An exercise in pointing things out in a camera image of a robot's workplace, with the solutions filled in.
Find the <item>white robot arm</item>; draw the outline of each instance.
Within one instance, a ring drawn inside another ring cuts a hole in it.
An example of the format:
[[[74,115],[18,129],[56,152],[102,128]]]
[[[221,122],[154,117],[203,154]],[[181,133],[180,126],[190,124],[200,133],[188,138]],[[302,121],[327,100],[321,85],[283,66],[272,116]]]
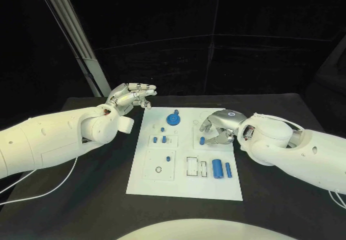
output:
[[[346,194],[346,139],[279,117],[255,113],[246,118],[231,110],[216,111],[198,130],[208,131],[211,125],[218,136],[207,144],[229,144],[234,135],[240,150],[259,164],[275,165],[314,186]]]
[[[123,115],[139,105],[155,86],[120,84],[105,104],[28,118],[0,132],[0,178],[51,167],[106,144],[116,132],[129,133],[133,120]]]

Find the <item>small blue piece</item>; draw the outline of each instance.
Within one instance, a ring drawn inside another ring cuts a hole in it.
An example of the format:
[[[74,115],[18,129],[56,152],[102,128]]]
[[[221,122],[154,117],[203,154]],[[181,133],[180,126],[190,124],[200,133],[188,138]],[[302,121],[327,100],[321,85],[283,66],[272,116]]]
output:
[[[227,176],[227,178],[230,178],[231,177],[231,172],[230,172],[230,166],[229,166],[227,162],[224,163],[224,170],[226,170],[226,176]]]
[[[174,110],[174,113],[167,116],[167,124],[175,126],[180,123],[178,111]]]
[[[213,178],[221,179],[223,178],[221,161],[218,159],[213,159],[210,163],[211,163]]]
[[[201,136],[201,137],[200,137],[200,140],[198,140],[198,144],[200,144],[200,145],[204,145],[204,141],[206,141],[206,139],[204,139],[204,137]]]

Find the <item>blue battery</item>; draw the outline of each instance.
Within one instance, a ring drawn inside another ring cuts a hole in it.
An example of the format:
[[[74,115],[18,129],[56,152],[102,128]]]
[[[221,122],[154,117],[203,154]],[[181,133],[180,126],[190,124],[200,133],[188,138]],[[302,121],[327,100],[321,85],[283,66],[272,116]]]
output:
[[[230,172],[229,162],[224,163],[224,170],[226,170],[226,177],[230,178],[231,177],[231,172]]]
[[[204,139],[204,137],[201,136],[201,137],[200,137],[200,140],[198,140],[198,144],[200,144],[200,145],[204,145],[204,141],[206,141],[206,139]]]
[[[218,159],[213,159],[210,163],[211,163],[213,178],[221,179],[223,178],[221,161]]]

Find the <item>black tablecloth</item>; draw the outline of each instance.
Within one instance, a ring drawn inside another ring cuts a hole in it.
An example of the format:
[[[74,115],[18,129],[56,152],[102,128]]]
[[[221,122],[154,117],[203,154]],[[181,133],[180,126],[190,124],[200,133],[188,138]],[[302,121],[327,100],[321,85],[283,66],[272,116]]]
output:
[[[247,117],[278,116],[306,129],[321,126],[293,93],[269,95],[149,97],[155,107],[226,108]],[[105,98],[69,98],[63,111],[96,106]],[[136,107],[131,134],[77,158],[60,188],[34,200],[9,203],[0,212],[1,239],[115,239],[162,221],[221,219],[270,229],[301,240],[346,239],[346,211],[325,190],[250,160],[233,144],[243,201],[126,195],[144,110]],[[37,170],[17,184],[9,200],[45,193],[64,178],[73,161]]]

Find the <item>white board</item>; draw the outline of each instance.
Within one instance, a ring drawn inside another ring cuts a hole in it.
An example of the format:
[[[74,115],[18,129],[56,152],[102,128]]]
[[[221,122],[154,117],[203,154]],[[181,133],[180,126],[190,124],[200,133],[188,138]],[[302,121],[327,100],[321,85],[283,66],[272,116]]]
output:
[[[174,109],[178,110],[180,123],[169,126],[165,119]],[[214,127],[207,133],[200,132],[200,124],[221,109],[152,107],[144,110],[126,194],[243,200],[233,145],[200,145],[200,137],[217,136]],[[220,179],[213,178],[213,159],[221,161]],[[227,178],[224,163],[230,165],[231,178]]]

